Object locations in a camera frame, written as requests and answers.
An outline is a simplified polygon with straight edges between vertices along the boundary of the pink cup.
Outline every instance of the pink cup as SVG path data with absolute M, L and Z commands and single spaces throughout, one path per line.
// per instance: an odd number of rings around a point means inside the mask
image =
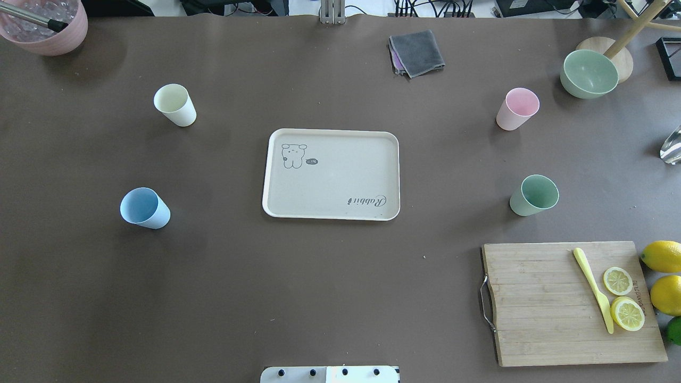
M 514 88 L 506 94 L 496 124 L 504 130 L 515 130 L 539 110 L 539 98 L 530 89 Z
M 25 0 L 4 0 L 6 3 L 20 6 Z M 39 3 L 45 4 L 48 0 L 37 0 Z M 28 50 L 29 52 L 37 53 L 43 56 L 57 56 L 64 53 L 71 52 L 76 49 L 80 43 L 85 40 L 87 34 L 87 14 L 83 4 L 78 0 L 78 11 L 76 16 L 68 27 L 54 36 L 48 37 L 44 40 L 36 42 L 19 42 L 11 38 L 4 29 L 7 15 L 0 14 L 0 35 L 5 39 L 11 41 L 18 47 Z

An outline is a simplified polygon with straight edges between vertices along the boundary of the yellow knife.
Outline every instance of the yellow knife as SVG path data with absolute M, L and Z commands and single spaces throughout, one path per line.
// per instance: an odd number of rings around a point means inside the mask
M 584 250 L 580 249 L 579 247 L 575 247 L 573 254 L 575 255 L 577 263 L 580 264 L 580 268 L 582 269 L 586 280 L 589 282 L 589 286 L 591 286 L 591 291 L 593 291 L 594 295 L 596 296 L 598 306 L 601 308 L 601 314 L 603 314 L 605 327 L 607 328 L 608 333 L 612 334 L 614 332 L 615 324 L 613 323 L 612 317 L 610 316 L 610 301 L 607 299 L 607 296 L 605 296 L 605 294 L 598 289 L 596 279 L 594 279 L 594 275 L 591 272 L 591 266 L 589 266 L 589 261 L 586 259 Z

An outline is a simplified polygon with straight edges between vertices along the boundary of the bowl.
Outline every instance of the bowl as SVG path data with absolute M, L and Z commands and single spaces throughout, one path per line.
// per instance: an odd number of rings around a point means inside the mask
M 4 0 L 6 3 L 20 7 L 25 0 Z M 49 0 L 37 0 L 40 4 L 45 4 Z M 80 0 L 69 0 L 78 2 L 78 10 L 74 19 L 69 22 L 69 25 L 63 31 L 54 36 L 47 37 L 44 40 L 36 42 L 20 42 L 12 38 L 5 31 L 5 24 L 8 22 L 7 15 L 2 14 L 0 17 L 0 35 L 5 39 L 11 41 L 18 47 L 28 50 L 29 52 L 37 53 L 44 56 L 58 56 L 71 52 L 76 49 L 80 43 L 85 40 L 87 34 L 87 14 L 85 8 Z
M 579 49 L 570 53 L 560 71 L 560 83 L 578 98 L 601 97 L 615 89 L 618 81 L 615 64 L 594 50 Z

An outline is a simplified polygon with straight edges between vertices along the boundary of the wooden cutting board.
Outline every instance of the wooden cutting board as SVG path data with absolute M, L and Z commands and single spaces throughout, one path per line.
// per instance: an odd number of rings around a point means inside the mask
M 594 294 L 572 254 L 581 247 L 601 291 L 603 273 L 618 266 L 634 288 L 627 294 L 645 312 L 639 331 L 615 324 L 608 334 Z M 496 327 L 500 366 L 666 362 L 633 242 L 503 243 L 482 249 Z

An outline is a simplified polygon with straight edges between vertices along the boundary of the green bowl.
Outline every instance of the green bowl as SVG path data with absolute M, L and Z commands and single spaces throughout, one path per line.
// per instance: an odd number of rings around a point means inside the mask
M 578 98 L 601 97 L 615 89 L 618 81 L 615 64 L 594 50 L 579 49 L 570 53 L 560 71 L 565 90 Z

